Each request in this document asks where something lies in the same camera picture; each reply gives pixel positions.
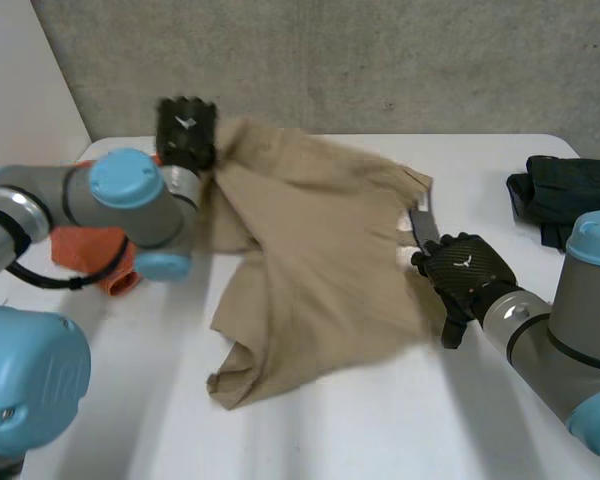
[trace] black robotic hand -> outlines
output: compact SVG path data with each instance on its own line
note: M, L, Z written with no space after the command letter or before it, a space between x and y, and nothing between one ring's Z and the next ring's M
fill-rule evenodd
M440 243L429 241L425 253L411 263L427 277L447 307L442 332L444 348L458 348L467 323L480 321L493 301L518 290L516 277L500 255L478 235L444 235Z

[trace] white wall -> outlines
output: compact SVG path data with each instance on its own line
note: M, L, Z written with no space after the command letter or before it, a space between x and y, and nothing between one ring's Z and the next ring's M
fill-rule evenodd
M28 0L0 0L0 165L76 160L89 135Z

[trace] black cable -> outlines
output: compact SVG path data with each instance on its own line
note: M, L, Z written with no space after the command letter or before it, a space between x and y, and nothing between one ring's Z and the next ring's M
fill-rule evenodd
M111 275L120 261L124 256L124 253L127 250L127 246L129 245L129 239L125 236L122 244L120 245L120 249L118 253L116 253L115 257L99 272L93 273L91 275L87 275L86 277L72 277L68 279L58 279L58 278L49 278L44 277L42 275L38 275L35 272L32 272L28 268L23 267L17 261L13 262L9 265L6 270L11 275L19 278L25 283L29 285L33 285L34 287L44 288L48 290L80 290L83 287L88 285L93 285L94 283L98 283L101 280L104 280L109 275Z

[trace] folded dark fabric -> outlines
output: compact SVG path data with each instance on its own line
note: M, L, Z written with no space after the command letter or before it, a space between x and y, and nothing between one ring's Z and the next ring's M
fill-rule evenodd
M564 250L578 217L600 210L600 160L536 155L527 172L507 179L513 209L540 225L543 245Z

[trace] orange cloth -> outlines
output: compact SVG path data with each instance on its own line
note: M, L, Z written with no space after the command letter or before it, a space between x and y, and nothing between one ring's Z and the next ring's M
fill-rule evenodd
M157 157L153 159L160 165ZM82 162L80 166L91 163ZM51 260L87 275L96 273L111 262L123 240L124 232L119 228L58 227L51 233ZM108 295L123 295L142 280L133 270L135 251L135 245L129 243L116 270L98 282L98 286Z

